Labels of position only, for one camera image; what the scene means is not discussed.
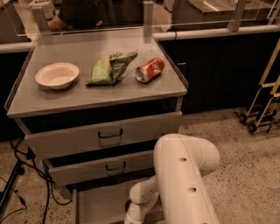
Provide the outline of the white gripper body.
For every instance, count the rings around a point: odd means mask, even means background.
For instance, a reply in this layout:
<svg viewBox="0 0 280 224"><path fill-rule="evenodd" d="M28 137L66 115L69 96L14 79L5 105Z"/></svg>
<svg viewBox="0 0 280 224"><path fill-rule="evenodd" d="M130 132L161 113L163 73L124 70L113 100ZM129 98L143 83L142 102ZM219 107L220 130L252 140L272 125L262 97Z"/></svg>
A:
<svg viewBox="0 0 280 224"><path fill-rule="evenodd" d="M155 206L159 193L150 196L140 195L131 197L128 211L124 218L124 224L143 224L146 214Z"/></svg>

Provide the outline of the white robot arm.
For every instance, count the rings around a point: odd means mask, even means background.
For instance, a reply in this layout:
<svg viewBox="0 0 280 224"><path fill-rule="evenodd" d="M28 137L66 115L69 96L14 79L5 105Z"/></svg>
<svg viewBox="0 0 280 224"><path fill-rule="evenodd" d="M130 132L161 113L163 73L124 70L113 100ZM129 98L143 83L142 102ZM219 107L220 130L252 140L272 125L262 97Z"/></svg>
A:
<svg viewBox="0 0 280 224"><path fill-rule="evenodd" d="M143 224L158 200L166 224L220 224L202 179L219 163L217 147L206 139L160 137L153 151L155 175L130 188L124 224Z"/></svg>

